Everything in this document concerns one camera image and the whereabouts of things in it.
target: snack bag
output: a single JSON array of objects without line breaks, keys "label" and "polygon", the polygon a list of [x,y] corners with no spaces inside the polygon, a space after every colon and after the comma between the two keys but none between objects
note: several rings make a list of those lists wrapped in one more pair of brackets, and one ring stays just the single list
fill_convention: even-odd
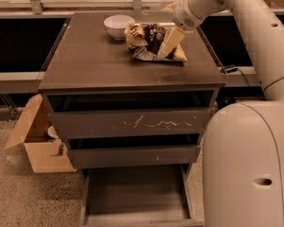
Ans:
[{"label": "snack bag", "polygon": [[183,61],[186,55],[180,46],[184,31],[178,26],[165,28],[159,24],[135,25],[125,28],[126,44],[133,58],[141,61]]}]

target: terrazzo floor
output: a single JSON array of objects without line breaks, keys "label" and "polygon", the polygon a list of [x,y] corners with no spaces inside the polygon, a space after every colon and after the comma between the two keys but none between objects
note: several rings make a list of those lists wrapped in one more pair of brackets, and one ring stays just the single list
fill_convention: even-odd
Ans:
[{"label": "terrazzo floor", "polygon": [[[35,174],[24,147],[5,150],[16,121],[0,108],[0,227],[79,226],[84,179],[79,173]],[[187,181],[195,219],[203,220],[202,153]]]}]

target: white scratch mark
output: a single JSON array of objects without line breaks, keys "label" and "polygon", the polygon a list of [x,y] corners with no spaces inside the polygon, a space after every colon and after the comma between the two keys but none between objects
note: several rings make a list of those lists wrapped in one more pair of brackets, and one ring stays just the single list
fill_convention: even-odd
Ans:
[{"label": "white scratch mark", "polygon": [[144,115],[141,115],[135,122],[134,122],[134,128],[136,128],[138,125],[139,125],[139,123],[140,123],[140,121],[142,120],[142,118],[144,117]]},{"label": "white scratch mark", "polygon": [[158,124],[156,124],[156,125],[148,125],[148,124],[146,124],[145,126],[154,128],[154,127],[159,127],[159,126],[161,126],[162,124],[165,124],[167,128],[169,128],[170,126],[179,126],[179,125],[181,125],[181,123],[178,123],[178,124],[177,124],[177,123],[172,122],[172,121],[169,121],[169,122],[167,122],[167,121],[161,121],[160,123],[158,123]]},{"label": "white scratch mark", "polygon": [[187,122],[184,122],[185,124],[187,124],[188,126],[193,126],[193,123],[189,124]]},{"label": "white scratch mark", "polygon": [[131,126],[130,123],[126,122],[126,121],[123,121],[123,124],[124,124],[124,128],[128,128]]}]

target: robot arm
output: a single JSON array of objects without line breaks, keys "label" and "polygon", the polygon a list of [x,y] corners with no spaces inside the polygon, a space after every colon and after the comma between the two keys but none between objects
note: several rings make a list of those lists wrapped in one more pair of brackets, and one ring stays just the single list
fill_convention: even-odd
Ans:
[{"label": "robot arm", "polygon": [[225,8],[233,11],[266,98],[284,101],[284,26],[263,0],[179,0],[172,20],[192,30]]},{"label": "robot arm", "polygon": [[284,26],[263,0],[179,0],[184,30],[228,6],[268,101],[218,111],[204,135],[207,227],[284,227]]}]

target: dark wooden cabinet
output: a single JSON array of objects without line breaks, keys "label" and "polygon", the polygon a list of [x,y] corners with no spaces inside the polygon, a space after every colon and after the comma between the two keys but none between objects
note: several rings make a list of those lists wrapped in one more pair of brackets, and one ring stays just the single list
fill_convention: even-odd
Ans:
[{"label": "dark wooden cabinet", "polygon": [[39,86],[74,167],[192,164],[225,84],[199,32],[185,64],[137,61],[105,17],[73,16]]}]

